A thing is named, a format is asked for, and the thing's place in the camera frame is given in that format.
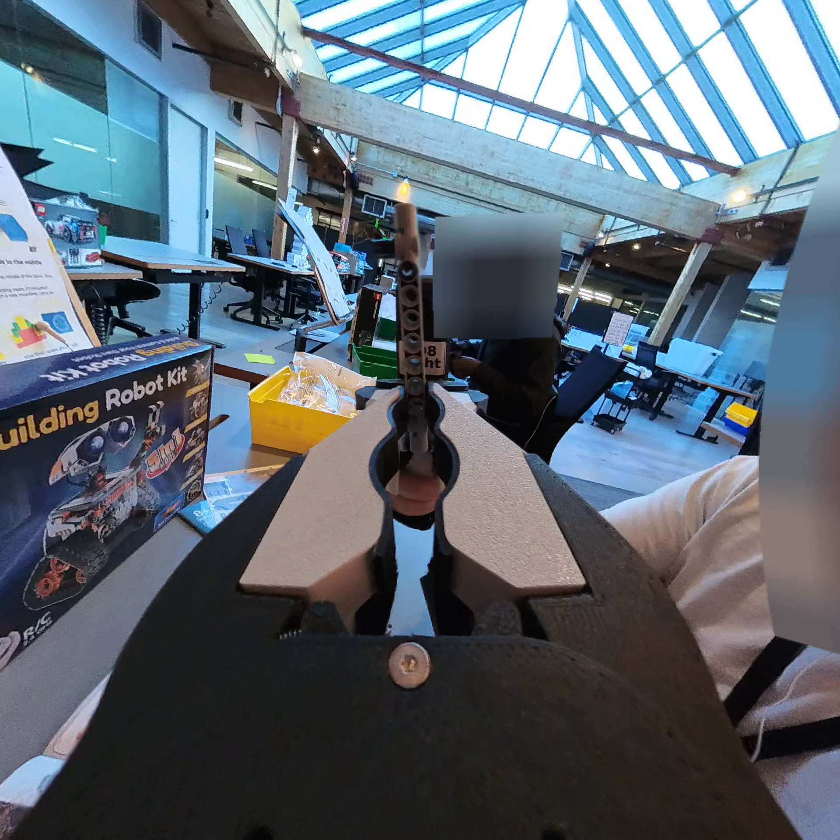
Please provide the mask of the car model box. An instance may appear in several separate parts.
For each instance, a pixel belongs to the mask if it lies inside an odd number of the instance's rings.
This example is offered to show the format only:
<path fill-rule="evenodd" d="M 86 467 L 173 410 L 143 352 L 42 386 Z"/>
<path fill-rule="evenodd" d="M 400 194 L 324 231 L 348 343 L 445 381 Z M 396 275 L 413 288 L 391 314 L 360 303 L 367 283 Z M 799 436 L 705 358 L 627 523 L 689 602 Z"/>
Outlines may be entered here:
<path fill-rule="evenodd" d="M 99 210 L 79 194 L 31 198 L 35 214 L 68 270 L 102 265 Z"/>

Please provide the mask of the white instruction sheet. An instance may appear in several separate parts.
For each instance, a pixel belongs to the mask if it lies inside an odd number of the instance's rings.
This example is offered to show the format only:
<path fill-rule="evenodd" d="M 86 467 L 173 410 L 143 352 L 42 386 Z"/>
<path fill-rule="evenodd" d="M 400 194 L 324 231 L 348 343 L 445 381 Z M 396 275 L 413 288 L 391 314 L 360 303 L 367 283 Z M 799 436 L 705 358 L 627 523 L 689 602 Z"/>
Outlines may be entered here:
<path fill-rule="evenodd" d="M 21 180 L 1 152 L 1 365 L 100 345 Z"/>

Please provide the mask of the person's right hand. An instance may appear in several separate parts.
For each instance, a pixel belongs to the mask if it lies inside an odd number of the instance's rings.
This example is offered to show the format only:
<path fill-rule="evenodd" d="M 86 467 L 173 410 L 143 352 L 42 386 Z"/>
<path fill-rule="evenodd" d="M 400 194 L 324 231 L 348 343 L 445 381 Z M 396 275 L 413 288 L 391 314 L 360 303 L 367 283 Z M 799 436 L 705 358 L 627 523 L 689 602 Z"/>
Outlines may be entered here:
<path fill-rule="evenodd" d="M 417 529 L 434 522 L 438 499 L 445 483 L 437 475 L 420 475 L 408 469 L 397 472 L 386 484 L 394 519 Z"/>

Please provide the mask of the clear plastic bags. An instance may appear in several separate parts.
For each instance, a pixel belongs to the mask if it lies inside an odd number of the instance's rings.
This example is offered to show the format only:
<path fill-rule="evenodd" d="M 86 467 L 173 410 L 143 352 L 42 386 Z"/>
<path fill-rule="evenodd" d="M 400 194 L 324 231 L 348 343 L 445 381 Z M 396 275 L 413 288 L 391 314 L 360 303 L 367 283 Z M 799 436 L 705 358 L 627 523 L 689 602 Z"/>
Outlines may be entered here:
<path fill-rule="evenodd" d="M 313 353 L 295 352 L 286 383 L 276 400 L 345 418 L 359 411 L 355 394 L 376 379 L 345 368 Z"/>

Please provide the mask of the dark grey perforated beam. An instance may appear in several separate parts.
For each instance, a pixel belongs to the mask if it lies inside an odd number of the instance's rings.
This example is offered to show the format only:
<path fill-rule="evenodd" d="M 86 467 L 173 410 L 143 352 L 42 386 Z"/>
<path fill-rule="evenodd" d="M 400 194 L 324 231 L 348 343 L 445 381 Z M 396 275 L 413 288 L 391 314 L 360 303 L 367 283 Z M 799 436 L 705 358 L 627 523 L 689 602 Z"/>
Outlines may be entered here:
<path fill-rule="evenodd" d="M 404 430 L 400 443 L 402 465 L 421 477 L 434 473 L 434 443 L 429 430 L 428 386 L 425 372 L 424 303 L 421 242 L 417 212 L 410 203 L 395 205 L 396 313 L 399 337 L 397 360 L 403 379 L 401 399 Z"/>

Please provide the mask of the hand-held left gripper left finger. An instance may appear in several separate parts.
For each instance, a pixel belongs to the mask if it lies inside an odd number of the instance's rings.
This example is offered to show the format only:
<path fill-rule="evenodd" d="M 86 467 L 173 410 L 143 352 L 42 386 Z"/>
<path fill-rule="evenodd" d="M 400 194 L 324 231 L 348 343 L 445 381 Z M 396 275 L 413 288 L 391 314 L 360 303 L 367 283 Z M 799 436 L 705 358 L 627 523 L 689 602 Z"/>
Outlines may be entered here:
<path fill-rule="evenodd" d="M 396 593 L 392 501 L 400 466 L 393 425 L 399 388 L 310 449 L 239 587 L 247 594 L 330 602 L 349 630 L 384 634 Z"/>

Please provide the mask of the black office chair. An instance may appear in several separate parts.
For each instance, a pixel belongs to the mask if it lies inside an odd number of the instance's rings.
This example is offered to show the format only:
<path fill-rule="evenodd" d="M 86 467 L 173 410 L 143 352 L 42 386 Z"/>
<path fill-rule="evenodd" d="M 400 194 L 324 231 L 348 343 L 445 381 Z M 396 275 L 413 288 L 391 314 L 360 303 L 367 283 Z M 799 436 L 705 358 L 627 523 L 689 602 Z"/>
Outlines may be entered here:
<path fill-rule="evenodd" d="M 625 360 L 593 349 L 561 383 L 549 411 L 549 442 L 543 455 L 547 463 L 561 438 L 617 382 L 626 367 Z"/>

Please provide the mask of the tilted white board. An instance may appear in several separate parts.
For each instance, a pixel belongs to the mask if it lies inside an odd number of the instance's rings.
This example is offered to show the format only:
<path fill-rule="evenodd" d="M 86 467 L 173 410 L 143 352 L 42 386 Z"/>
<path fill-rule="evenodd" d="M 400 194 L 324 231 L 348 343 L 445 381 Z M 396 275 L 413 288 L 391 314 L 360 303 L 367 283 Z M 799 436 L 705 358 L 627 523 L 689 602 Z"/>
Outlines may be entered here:
<path fill-rule="evenodd" d="M 332 323 L 347 322 L 352 317 L 352 310 L 343 290 L 340 273 L 312 222 L 297 213 L 292 204 L 280 197 L 276 199 L 276 215 L 291 226 L 295 235 L 305 245 L 309 265 Z"/>

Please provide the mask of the person in white sleeve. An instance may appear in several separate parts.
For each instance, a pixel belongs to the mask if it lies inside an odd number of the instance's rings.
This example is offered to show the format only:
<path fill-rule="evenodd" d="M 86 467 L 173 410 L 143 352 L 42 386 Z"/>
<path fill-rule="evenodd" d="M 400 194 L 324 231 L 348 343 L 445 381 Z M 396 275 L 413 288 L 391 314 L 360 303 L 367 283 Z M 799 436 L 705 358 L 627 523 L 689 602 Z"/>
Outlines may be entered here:
<path fill-rule="evenodd" d="M 760 460 L 737 456 L 604 510 L 692 632 L 741 745 L 801 838 L 839 835 L 839 657 L 776 637 Z"/>

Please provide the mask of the blue robot kit box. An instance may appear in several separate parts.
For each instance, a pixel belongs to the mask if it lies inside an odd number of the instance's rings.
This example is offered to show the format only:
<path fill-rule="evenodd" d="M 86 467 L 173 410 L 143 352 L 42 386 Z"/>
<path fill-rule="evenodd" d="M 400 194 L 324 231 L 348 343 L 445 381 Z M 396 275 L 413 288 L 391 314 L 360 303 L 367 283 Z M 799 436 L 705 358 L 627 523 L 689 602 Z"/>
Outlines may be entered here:
<path fill-rule="evenodd" d="M 179 334 L 2 367 L 2 668 L 200 497 L 213 371 Z"/>

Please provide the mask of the wood-edged desk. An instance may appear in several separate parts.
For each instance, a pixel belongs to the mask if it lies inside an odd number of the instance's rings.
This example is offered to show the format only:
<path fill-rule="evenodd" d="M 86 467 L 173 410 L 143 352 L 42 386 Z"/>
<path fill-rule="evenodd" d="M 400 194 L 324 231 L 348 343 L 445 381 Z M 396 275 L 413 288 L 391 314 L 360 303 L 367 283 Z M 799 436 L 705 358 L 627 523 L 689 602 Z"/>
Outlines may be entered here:
<path fill-rule="evenodd" d="M 66 268 L 70 280 L 88 284 L 91 294 L 85 306 L 101 344 L 109 341 L 111 324 L 117 321 L 106 303 L 105 286 L 115 287 L 118 282 L 128 280 L 147 280 L 157 287 L 187 285 L 189 300 L 185 334 L 192 340 L 199 340 L 203 287 L 232 282 L 235 275 L 245 272 L 243 266 L 234 262 L 132 238 L 108 237 L 101 249 L 101 258 L 100 266 L 68 265 Z"/>

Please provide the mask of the yellow plastic bin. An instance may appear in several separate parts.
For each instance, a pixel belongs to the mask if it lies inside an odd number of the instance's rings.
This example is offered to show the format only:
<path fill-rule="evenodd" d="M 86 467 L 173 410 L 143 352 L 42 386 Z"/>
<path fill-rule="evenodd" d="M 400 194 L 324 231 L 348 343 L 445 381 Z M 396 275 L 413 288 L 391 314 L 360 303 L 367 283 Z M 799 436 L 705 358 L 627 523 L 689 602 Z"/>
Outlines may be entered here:
<path fill-rule="evenodd" d="M 289 375 L 287 366 L 248 393 L 251 439 L 255 445 L 307 453 L 351 418 L 321 413 L 276 400 Z"/>

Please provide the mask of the black rolling cart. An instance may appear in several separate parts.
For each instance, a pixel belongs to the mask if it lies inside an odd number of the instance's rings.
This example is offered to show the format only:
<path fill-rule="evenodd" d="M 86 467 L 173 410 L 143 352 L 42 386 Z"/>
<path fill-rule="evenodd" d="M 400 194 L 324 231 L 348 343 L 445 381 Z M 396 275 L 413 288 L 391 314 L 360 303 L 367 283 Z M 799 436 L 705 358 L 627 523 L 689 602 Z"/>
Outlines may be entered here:
<path fill-rule="evenodd" d="M 636 387 L 632 381 L 615 383 L 604 394 L 591 420 L 591 425 L 609 434 L 621 432 L 637 403 Z"/>

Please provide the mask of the blue leaflet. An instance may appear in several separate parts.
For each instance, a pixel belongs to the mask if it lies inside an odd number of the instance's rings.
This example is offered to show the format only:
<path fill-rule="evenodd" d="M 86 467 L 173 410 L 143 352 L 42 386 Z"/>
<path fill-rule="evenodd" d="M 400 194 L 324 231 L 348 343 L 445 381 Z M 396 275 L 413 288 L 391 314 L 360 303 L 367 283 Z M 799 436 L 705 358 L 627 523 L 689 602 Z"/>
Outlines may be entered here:
<path fill-rule="evenodd" d="M 237 507 L 226 476 L 205 478 L 201 497 L 181 509 L 177 517 L 192 530 L 205 536 L 216 528 Z"/>

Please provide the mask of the green plastic bin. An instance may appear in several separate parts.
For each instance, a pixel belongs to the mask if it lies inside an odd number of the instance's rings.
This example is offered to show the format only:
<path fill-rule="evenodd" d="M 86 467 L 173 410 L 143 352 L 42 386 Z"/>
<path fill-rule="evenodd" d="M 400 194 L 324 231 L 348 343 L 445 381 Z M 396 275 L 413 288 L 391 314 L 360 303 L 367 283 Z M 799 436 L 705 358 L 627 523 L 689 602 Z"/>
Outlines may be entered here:
<path fill-rule="evenodd" d="M 394 343 L 380 347 L 378 345 L 350 345 L 350 366 L 362 376 L 376 380 L 394 380 L 399 378 L 397 370 L 396 346 Z"/>

